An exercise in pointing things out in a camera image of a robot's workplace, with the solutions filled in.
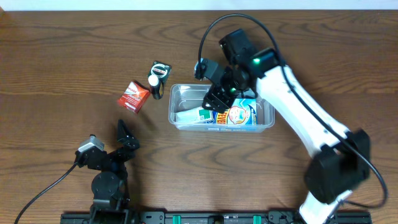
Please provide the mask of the white blue Panadol box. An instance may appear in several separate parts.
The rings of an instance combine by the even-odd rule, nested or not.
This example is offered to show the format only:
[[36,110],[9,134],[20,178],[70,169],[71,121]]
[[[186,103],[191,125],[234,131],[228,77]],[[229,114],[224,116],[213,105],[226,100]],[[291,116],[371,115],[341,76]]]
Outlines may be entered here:
[[196,124],[212,122],[214,117],[211,110],[206,110],[199,106],[190,110],[176,113],[175,119],[178,123]]

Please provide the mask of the blue Kool Fever box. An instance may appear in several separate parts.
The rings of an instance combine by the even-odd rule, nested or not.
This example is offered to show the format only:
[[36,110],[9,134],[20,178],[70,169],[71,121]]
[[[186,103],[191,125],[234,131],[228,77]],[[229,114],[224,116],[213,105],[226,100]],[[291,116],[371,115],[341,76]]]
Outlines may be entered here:
[[212,112],[214,124],[255,125],[257,124],[257,103],[255,99],[235,99],[232,107],[224,113]]

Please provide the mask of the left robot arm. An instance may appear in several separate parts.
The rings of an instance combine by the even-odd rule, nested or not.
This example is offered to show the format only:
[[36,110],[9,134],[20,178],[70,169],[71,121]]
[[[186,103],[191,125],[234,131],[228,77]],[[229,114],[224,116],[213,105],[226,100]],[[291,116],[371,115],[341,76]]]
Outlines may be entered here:
[[106,152],[104,143],[91,135],[75,152],[78,167],[86,166],[99,171],[91,183],[93,204],[90,217],[84,223],[139,223],[139,215],[129,208],[131,198],[125,166],[135,157],[139,141],[121,119],[117,126],[117,142],[121,144],[120,148]]

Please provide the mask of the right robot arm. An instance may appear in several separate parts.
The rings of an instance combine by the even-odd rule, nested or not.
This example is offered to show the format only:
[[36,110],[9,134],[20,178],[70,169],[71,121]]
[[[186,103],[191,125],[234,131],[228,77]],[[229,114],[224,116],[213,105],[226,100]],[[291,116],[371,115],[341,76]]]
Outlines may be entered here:
[[251,90],[268,101],[303,142],[312,158],[304,175],[308,195],[298,214],[304,223],[327,223],[370,175],[370,139],[331,117],[301,86],[276,46],[258,50],[238,29],[219,41],[229,63],[200,58],[195,77],[212,82],[203,104],[218,112]]

